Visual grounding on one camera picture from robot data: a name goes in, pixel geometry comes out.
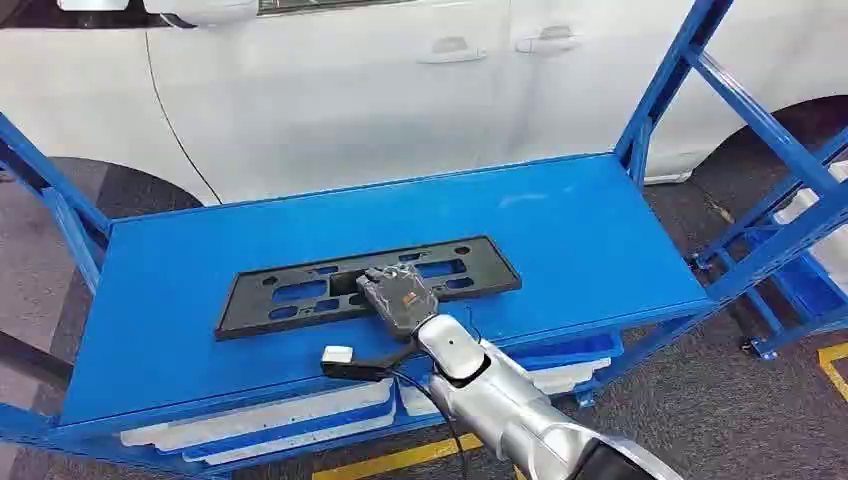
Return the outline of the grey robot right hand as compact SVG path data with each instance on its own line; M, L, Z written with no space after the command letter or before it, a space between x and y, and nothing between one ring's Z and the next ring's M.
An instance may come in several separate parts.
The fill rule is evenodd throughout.
M360 293L384 321L390 334L407 340L438 314L438 299L420 272L399 263L366 269L356 279Z

